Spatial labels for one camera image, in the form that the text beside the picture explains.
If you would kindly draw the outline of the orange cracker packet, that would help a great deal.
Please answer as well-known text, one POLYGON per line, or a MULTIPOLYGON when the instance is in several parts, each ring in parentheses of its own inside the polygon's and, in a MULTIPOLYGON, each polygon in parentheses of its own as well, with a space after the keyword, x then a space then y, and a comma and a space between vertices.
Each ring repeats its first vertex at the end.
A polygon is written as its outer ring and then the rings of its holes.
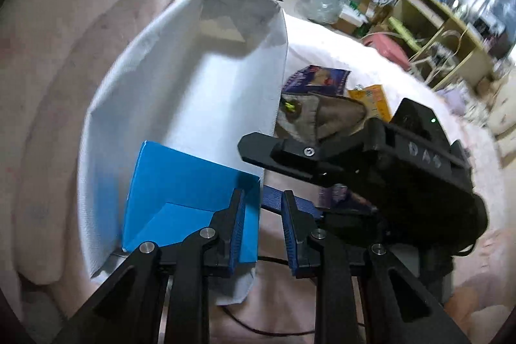
POLYGON ((381 85, 356 88, 348 91, 351 99, 357 100, 366 108, 366 118, 378 118, 389 122, 392 119, 387 98, 381 85))

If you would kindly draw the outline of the plaid fabric pouch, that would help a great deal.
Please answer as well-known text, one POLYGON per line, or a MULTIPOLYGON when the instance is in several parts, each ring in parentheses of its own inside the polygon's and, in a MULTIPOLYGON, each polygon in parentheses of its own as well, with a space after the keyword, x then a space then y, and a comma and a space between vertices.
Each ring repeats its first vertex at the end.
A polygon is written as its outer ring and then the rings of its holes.
POLYGON ((318 146, 337 135, 355 133, 363 127, 365 120, 366 108, 357 100, 315 93, 283 93, 275 135, 318 146))

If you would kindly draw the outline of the white bed cover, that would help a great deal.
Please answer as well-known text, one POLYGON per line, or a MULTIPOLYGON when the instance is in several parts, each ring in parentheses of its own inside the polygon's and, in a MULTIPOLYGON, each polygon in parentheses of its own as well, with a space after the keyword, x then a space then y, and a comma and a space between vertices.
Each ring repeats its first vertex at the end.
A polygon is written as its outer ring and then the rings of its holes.
POLYGON ((316 286, 317 343, 512 343, 515 312, 482 305, 474 277, 446 294, 454 258, 488 227, 460 142, 436 114, 379 86, 344 91, 345 71, 309 65, 283 88, 275 135, 247 134, 242 160, 319 186, 322 212, 286 190, 287 265, 316 286))

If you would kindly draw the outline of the dark blue biscuit packet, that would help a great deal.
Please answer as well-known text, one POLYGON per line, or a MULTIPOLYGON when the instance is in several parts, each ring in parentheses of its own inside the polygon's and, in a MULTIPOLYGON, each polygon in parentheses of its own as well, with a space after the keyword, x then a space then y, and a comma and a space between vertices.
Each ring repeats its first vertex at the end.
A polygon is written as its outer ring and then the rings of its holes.
POLYGON ((293 73, 283 85, 282 92, 342 97, 350 74, 348 70, 311 64, 293 73))

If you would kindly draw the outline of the yellow wooden shelf unit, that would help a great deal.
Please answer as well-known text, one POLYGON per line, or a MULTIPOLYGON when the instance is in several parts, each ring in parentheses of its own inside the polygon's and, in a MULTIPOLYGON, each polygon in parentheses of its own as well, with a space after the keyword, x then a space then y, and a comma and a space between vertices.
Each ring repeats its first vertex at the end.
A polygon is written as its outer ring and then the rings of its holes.
POLYGON ((479 37, 437 0, 393 0, 382 25, 408 56, 409 72, 433 90, 458 79, 475 86, 493 63, 479 37))

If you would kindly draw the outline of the white fabric storage box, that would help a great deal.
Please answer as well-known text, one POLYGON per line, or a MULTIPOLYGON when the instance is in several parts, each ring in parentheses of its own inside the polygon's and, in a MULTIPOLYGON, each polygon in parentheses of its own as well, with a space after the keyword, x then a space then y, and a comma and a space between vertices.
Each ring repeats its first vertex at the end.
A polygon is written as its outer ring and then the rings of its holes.
MULTIPOLYGON (((90 276, 123 250, 126 202, 144 142, 261 180, 238 151, 249 133, 270 135, 288 38, 275 0, 178 0, 114 61, 86 110, 78 163, 80 244, 90 276)), ((255 262, 210 284, 211 299, 240 303, 255 262)))

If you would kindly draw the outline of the clear plastic bag bin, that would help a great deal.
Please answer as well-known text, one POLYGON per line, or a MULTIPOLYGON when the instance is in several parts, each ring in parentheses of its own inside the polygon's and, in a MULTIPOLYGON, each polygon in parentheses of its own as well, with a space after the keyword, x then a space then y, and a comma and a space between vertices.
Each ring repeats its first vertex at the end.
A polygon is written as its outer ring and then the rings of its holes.
POLYGON ((298 0, 296 10, 314 23, 333 25, 339 20, 345 3, 346 0, 298 0))

